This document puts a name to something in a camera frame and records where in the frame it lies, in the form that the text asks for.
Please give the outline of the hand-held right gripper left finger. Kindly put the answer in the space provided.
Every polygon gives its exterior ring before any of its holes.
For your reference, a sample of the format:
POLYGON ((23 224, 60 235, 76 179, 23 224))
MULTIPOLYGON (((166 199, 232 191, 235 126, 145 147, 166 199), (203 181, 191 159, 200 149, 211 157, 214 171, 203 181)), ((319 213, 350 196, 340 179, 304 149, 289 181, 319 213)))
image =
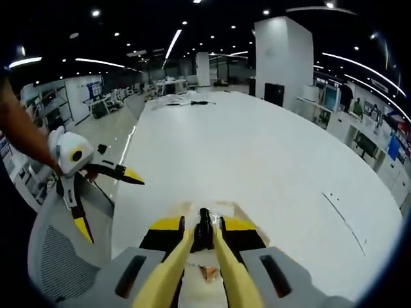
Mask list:
POLYGON ((182 240, 185 217, 163 218, 147 231, 140 247, 128 247, 99 270, 92 287, 57 307, 131 307, 154 269, 182 240))

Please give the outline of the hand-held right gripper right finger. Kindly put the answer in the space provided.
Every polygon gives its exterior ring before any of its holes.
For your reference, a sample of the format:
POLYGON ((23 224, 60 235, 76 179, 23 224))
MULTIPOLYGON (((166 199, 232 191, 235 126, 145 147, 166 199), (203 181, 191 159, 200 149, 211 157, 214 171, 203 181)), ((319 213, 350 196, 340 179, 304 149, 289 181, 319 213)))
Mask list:
POLYGON ((248 221, 220 217, 219 264, 229 307, 354 307, 317 289, 308 270, 268 247, 248 221))

